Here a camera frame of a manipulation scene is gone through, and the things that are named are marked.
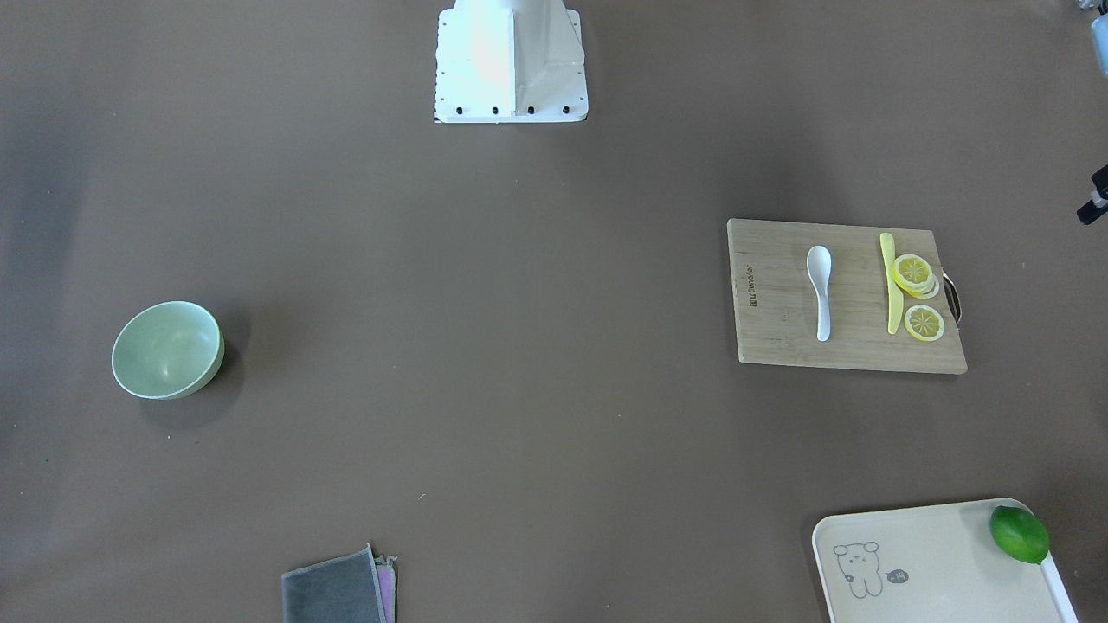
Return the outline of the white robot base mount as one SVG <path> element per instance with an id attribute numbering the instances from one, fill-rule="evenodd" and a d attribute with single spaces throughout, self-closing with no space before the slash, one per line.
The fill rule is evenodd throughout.
<path id="1" fill-rule="evenodd" d="M 562 1 L 455 1 L 438 16 L 433 121 L 589 118 L 582 20 Z"/>

